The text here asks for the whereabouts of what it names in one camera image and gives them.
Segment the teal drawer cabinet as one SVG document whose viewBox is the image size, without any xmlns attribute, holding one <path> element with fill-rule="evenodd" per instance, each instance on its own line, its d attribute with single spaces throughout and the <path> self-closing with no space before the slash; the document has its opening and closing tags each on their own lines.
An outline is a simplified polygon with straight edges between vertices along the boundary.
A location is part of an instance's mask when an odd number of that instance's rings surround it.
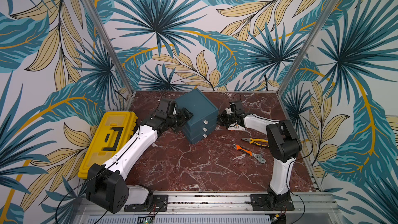
<svg viewBox="0 0 398 224">
<path fill-rule="evenodd" d="M 186 108 L 193 114 L 182 127 L 189 144 L 195 145 L 215 131 L 219 109 L 199 89 L 178 97 L 176 103 L 179 108 Z"/>
</svg>

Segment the orange flower seed bag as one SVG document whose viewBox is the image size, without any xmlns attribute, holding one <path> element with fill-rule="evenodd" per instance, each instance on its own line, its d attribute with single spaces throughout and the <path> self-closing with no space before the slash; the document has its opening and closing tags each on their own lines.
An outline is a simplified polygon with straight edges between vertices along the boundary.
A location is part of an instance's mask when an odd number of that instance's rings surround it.
<svg viewBox="0 0 398 224">
<path fill-rule="evenodd" d="M 229 131 L 246 131 L 246 128 L 239 124 L 236 124 L 236 125 L 229 126 L 228 130 Z"/>
</svg>

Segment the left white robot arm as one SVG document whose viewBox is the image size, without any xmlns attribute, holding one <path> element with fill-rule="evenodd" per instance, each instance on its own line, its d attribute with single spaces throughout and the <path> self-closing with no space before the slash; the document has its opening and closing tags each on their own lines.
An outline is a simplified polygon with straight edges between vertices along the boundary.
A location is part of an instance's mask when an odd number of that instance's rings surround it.
<svg viewBox="0 0 398 224">
<path fill-rule="evenodd" d="M 131 139 L 104 164 L 93 164 L 86 181 L 86 199 L 115 214 L 124 206 L 148 202 L 150 190 L 143 186 L 127 186 L 125 180 L 138 159 L 163 132 L 182 128 L 193 114 L 186 108 L 170 114 L 156 111 L 146 118 Z"/>
</svg>

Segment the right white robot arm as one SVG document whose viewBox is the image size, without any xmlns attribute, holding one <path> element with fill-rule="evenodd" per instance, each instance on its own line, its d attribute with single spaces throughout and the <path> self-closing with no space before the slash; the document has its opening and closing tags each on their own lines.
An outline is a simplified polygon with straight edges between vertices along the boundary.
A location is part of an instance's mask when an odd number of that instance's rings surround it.
<svg viewBox="0 0 398 224">
<path fill-rule="evenodd" d="M 267 197 L 269 203 L 282 203 L 290 196 L 290 179 L 293 165 L 302 150 L 302 144 L 289 120 L 271 120 L 256 114 L 222 113 L 217 122 L 224 127 L 236 124 L 267 135 L 269 151 L 274 158 L 273 175 L 269 184 Z"/>
</svg>

